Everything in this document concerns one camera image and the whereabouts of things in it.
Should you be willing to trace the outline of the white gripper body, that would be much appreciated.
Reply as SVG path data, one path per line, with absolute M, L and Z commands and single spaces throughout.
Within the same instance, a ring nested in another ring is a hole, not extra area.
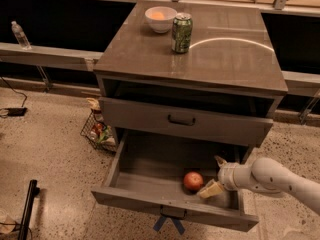
M 254 186 L 251 167 L 238 163 L 225 163 L 220 167 L 218 179 L 228 191 L 250 189 Z

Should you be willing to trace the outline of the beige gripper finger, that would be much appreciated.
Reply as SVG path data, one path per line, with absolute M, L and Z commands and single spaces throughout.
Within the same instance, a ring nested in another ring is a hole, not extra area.
M 221 185 L 221 183 L 212 179 L 197 192 L 197 195 L 201 198 L 206 199 L 212 196 L 219 195 L 223 191 L 224 187 Z
M 227 164 L 227 161 L 218 155 L 215 155 L 214 158 L 220 168 Z

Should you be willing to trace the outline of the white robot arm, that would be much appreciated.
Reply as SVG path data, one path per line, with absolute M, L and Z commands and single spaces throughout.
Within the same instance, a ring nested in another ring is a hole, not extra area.
M 291 172 L 281 163 L 260 157 L 252 164 L 227 162 L 215 157 L 219 166 L 218 180 L 210 180 L 197 195 L 203 199 L 223 191 L 246 189 L 260 194 L 287 193 L 320 214 L 320 184 Z

